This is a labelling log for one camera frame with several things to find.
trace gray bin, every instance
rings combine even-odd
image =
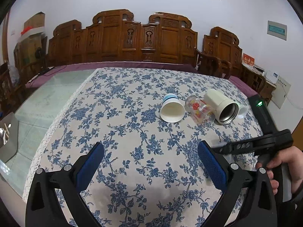
[[[12,124],[11,128],[8,128],[9,139],[7,140],[6,144],[3,144],[3,140],[0,141],[0,160],[3,163],[6,163],[17,153],[18,150],[19,121],[16,119],[15,114],[11,112],[0,121],[0,127],[5,130],[4,123],[7,126]]]

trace blue gripper pad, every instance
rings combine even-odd
[[[104,157],[104,147],[102,143],[96,143],[86,156],[86,161],[76,175],[76,189],[78,193],[87,189]]]
[[[198,156],[216,189],[220,189],[224,193],[227,187],[227,176],[213,153],[203,141],[198,145]]]

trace wall outlet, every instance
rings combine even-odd
[[[276,85],[277,88],[272,92],[272,101],[277,105],[278,108],[281,108],[289,92],[291,84],[279,76]]]

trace glass tabletop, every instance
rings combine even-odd
[[[48,128],[78,87],[94,69],[61,72],[38,88],[17,110],[18,151],[0,170],[8,184],[22,196],[32,159]]]

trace carved wooden backrest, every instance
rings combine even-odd
[[[193,64],[198,33],[191,30],[191,21],[181,15],[158,12],[149,17],[149,22],[159,18],[159,62]]]
[[[204,35],[203,52],[213,55],[221,60],[229,61],[232,64],[233,76],[239,76],[242,64],[242,49],[238,46],[239,39],[230,31],[221,27],[214,27],[210,35]]]
[[[0,108],[4,115],[12,111],[13,105],[18,101],[18,97],[13,88],[9,74],[8,63],[0,66]]]
[[[129,10],[118,9],[98,13],[86,29],[76,20],[59,25],[49,42],[49,64],[129,60],[195,66],[198,34],[188,18],[155,13],[146,25],[133,18]]]
[[[75,19],[55,28],[54,37],[48,45],[49,62],[54,63],[54,66],[70,64],[74,30],[78,29],[81,29],[81,22]]]

